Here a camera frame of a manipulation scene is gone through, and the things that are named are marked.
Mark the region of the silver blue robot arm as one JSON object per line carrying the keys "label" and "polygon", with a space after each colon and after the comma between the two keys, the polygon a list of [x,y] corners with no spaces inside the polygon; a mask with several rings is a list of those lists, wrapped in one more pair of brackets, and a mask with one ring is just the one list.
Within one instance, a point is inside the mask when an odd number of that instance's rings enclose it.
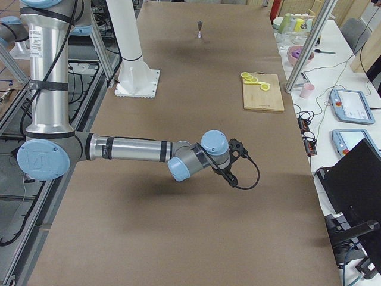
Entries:
{"label": "silver blue robot arm", "polygon": [[103,158],[165,162],[177,181],[211,167],[238,186],[231,172],[239,158],[249,158],[242,143],[218,130],[201,142],[168,142],[99,136],[78,132],[68,115],[68,37],[76,29],[91,31],[89,1],[21,1],[21,19],[29,28],[32,122],[17,153],[21,170],[33,179],[50,181],[76,163]]}

